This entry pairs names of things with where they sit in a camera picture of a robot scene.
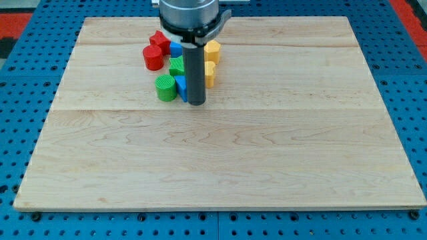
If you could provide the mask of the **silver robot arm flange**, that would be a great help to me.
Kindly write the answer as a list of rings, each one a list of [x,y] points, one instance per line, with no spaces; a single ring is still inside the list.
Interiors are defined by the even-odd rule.
[[[220,11],[218,0],[159,0],[161,31],[185,48],[206,45],[215,39],[232,11]]]

